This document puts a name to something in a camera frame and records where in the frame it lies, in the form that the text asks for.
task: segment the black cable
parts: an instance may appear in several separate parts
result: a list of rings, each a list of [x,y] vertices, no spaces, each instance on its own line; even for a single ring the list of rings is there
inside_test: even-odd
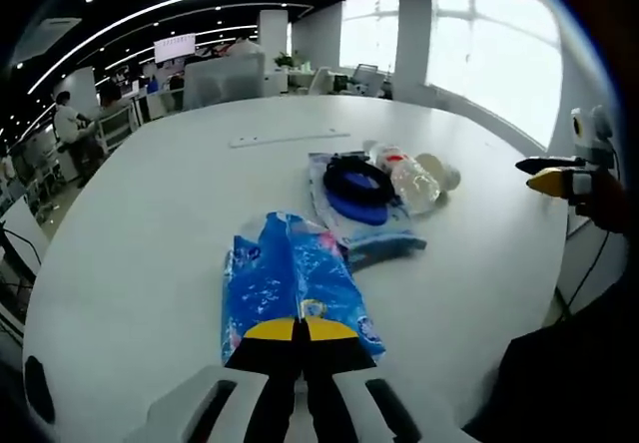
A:
[[[31,248],[33,248],[33,252],[36,254],[36,258],[38,259],[38,263],[40,263],[40,266],[42,266],[42,261],[40,260],[40,255],[38,254],[38,250],[36,250],[36,247],[33,246],[33,243],[31,243],[24,236],[21,236],[21,235],[17,234],[15,231],[11,231],[9,228],[4,228],[4,231],[6,231],[7,233],[11,233],[13,236],[16,236],[16,237],[20,238],[22,241],[26,241],[27,243],[29,243]]]
[[[614,156],[615,167],[617,168],[617,181],[621,182],[621,169],[619,168],[619,156],[617,155],[617,151],[615,151],[614,147],[612,148],[612,155]],[[572,305],[572,302],[575,301],[575,298],[577,297],[577,294],[579,293],[579,291],[583,287],[584,283],[586,282],[586,280],[590,276],[590,273],[592,272],[592,270],[594,269],[595,265],[599,261],[599,257],[601,256],[601,253],[603,253],[603,249],[606,246],[606,242],[608,241],[608,237],[609,236],[610,236],[610,230],[607,231],[606,232],[606,236],[603,237],[603,241],[601,242],[601,245],[599,246],[599,250],[597,251],[597,254],[595,255],[594,260],[592,260],[592,263],[590,264],[590,267],[586,271],[586,274],[583,275],[583,278],[581,279],[581,281],[577,285],[577,289],[574,291],[572,296],[568,299],[568,302],[566,303],[567,306],[568,306],[568,310],[570,310],[570,305]],[[558,323],[563,318],[564,318],[564,315],[561,315],[559,318],[557,318],[557,321],[555,321],[555,323]]]

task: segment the blue plastic bag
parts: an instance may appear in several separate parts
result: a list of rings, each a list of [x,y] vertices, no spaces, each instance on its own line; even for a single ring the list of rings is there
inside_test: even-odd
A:
[[[245,225],[228,255],[223,292],[225,363],[255,325],[307,315],[348,326],[373,357],[384,353],[334,237],[298,216],[270,213]]]

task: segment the plastic bottle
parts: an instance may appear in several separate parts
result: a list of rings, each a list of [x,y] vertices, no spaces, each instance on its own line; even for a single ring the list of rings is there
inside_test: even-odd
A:
[[[416,216],[434,209],[435,201],[441,193],[439,183],[415,159],[398,146],[376,141],[365,141],[363,148],[376,167],[390,174],[392,186],[409,214]]]

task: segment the chair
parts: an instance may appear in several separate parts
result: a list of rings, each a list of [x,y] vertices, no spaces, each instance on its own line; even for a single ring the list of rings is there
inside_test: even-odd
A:
[[[340,94],[348,96],[377,97],[384,81],[384,74],[377,71],[377,66],[369,64],[359,64],[352,75],[354,86],[349,86],[349,90],[341,91]]]
[[[321,96],[327,94],[328,91],[328,78],[330,67],[320,67],[316,70],[311,80],[311,84],[308,88],[300,87],[296,90],[296,94],[309,95],[309,96]]]
[[[184,108],[189,111],[264,95],[265,56],[221,57],[189,64],[185,70]]]
[[[369,76],[367,87],[363,94],[367,97],[377,97],[377,94],[379,94],[379,90],[381,89],[381,86],[383,85],[384,77],[385,77],[384,74],[378,74],[378,73],[375,73],[374,75]]]
[[[98,141],[105,154],[111,154],[136,131],[131,114],[131,106],[127,106],[111,116],[98,120]]]
[[[358,84],[370,84],[370,80],[374,79],[377,74],[377,66],[371,64],[358,64],[352,79]]]

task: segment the ceiling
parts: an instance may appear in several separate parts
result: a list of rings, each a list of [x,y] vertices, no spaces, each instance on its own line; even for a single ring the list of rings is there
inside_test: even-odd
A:
[[[283,3],[292,21],[302,15],[328,6],[339,0],[189,0],[154,10],[132,19],[105,33],[76,52],[58,67],[31,94],[40,77],[65,54],[96,32],[142,9],[167,0],[0,0],[0,8],[10,9],[4,21],[3,42],[0,44],[0,85],[4,106],[0,112],[2,140],[12,145],[52,103],[53,86],[63,74],[80,67],[95,68],[96,82],[107,75],[105,67],[128,53],[136,53],[153,46],[153,42],[176,35],[211,31],[219,28],[255,25],[261,10],[281,8]],[[33,31],[45,18],[74,17],[81,19],[71,31],[51,46],[46,53],[29,59],[17,69],[12,56],[16,44]],[[237,37],[238,32],[224,31],[201,36],[197,42],[220,37]],[[148,52],[139,61],[153,55]]]

